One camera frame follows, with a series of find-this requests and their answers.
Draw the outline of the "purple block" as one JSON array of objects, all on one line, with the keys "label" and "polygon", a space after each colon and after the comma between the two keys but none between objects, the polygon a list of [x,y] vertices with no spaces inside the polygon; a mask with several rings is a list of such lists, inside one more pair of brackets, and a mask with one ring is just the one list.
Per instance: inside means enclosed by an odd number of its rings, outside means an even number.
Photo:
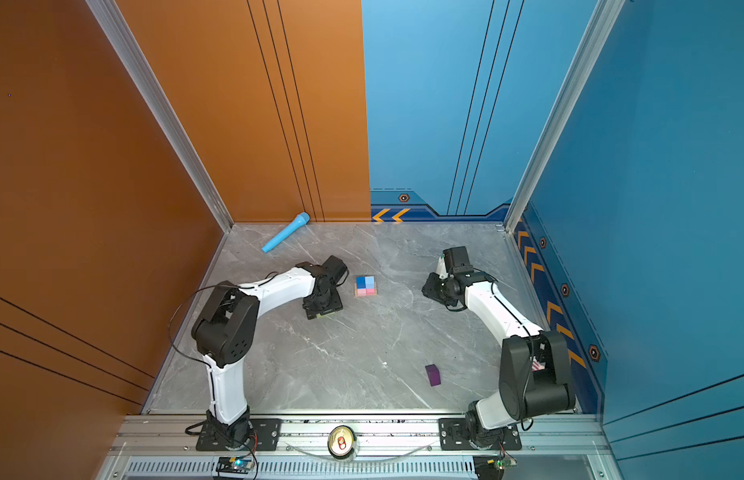
[{"label": "purple block", "polygon": [[425,371],[431,387],[439,386],[442,383],[440,370],[435,364],[426,365]]}]

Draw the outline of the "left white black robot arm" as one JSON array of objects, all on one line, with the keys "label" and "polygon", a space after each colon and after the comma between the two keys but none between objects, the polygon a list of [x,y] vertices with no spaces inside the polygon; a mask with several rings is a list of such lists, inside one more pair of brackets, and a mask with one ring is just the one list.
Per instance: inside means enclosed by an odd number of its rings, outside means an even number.
[{"label": "left white black robot arm", "polygon": [[199,451],[251,451],[255,427],[246,398],[244,358],[254,344],[258,320],[264,314],[300,300],[309,319],[343,308],[338,291],[349,273],[340,258],[322,264],[302,262],[254,283],[222,282],[192,328],[192,338],[208,369],[210,406],[206,418],[190,427],[198,435]]}]

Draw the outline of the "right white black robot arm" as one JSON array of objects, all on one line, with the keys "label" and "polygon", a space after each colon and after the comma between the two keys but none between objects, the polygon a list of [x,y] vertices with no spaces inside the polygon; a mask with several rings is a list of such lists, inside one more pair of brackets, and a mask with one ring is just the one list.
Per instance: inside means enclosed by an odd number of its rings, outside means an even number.
[{"label": "right white black robot arm", "polygon": [[522,314],[501,293],[496,277],[472,265],[466,247],[443,251],[422,293],[450,311],[474,313],[500,344],[498,387],[466,412],[473,445],[493,447],[514,425],[576,406],[565,335]]}]

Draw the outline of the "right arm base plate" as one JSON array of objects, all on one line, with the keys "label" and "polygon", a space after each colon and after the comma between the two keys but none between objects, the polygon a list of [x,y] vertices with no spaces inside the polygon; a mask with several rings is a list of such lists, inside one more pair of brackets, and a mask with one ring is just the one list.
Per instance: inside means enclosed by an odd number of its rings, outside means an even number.
[{"label": "right arm base plate", "polygon": [[445,417],[438,420],[441,449],[444,451],[521,451],[521,435],[515,425],[492,431],[477,443],[471,439],[470,425],[465,418]]}]

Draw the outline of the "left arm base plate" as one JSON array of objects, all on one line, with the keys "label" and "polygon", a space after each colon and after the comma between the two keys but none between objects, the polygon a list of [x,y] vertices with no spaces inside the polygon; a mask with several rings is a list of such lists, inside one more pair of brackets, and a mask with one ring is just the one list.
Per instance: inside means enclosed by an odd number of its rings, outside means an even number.
[{"label": "left arm base plate", "polygon": [[200,424],[195,449],[201,452],[273,452],[279,443],[281,426],[277,418],[255,418],[242,420],[233,429],[227,429],[207,419]]}]

